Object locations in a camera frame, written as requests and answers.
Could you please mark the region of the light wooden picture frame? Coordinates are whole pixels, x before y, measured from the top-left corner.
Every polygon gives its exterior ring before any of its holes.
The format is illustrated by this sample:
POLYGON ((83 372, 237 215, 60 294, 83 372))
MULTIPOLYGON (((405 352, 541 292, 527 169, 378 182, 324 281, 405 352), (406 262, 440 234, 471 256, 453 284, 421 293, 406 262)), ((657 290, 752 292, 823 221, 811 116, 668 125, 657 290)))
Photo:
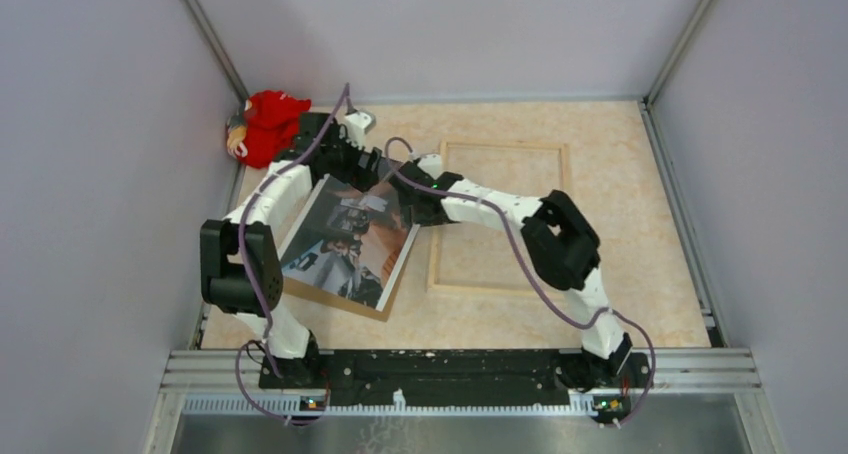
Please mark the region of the light wooden picture frame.
MULTIPOLYGON (((539 198, 571 187, 569 147, 564 143, 447 139, 439 153, 447 171, 507 194, 539 198)), ((533 294, 506 235, 465 222, 432 230, 427 289, 533 294)))

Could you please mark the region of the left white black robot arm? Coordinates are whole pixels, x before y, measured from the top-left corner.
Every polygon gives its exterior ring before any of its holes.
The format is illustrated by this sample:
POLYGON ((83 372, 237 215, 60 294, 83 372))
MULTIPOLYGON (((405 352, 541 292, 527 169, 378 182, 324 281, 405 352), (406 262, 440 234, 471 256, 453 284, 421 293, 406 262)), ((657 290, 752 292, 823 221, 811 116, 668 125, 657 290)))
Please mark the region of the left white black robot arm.
POLYGON ((250 327, 267 354, 284 359, 283 375, 297 387, 317 381, 321 362, 307 351, 310 331, 281 300, 284 280, 273 231, 327 175, 358 187, 376 183, 381 153, 366 146, 375 124, 364 110, 341 118, 301 114, 291 145, 273 156, 260 184, 227 216, 200 228, 203 301, 250 327))

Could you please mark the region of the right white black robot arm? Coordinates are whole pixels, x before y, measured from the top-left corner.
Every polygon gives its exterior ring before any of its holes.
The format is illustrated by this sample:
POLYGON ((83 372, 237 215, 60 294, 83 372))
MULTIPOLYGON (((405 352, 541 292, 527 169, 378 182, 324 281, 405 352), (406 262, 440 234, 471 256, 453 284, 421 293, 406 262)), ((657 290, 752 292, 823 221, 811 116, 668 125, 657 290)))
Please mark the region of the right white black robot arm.
POLYGON ((612 386, 626 374, 632 341, 603 285, 600 238, 567 194, 504 193, 456 173, 425 170, 420 161, 404 163, 392 182, 420 225, 468 223, 504 232, 540 299, 580 330, 589 378, 612 386))

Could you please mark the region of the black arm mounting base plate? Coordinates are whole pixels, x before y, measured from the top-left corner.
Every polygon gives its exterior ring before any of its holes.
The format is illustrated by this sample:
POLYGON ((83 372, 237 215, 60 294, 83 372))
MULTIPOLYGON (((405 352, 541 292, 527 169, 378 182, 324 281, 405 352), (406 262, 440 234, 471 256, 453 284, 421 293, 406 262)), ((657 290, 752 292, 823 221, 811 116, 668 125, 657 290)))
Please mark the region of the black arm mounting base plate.
POLYGON ((357 350, 310 352, 266 360, 262 390, 316 390, 332 407, 564 406, 581 393, 634 393, 646 386, 648 357, 631 353, 612 372, 575 350, 357 350))

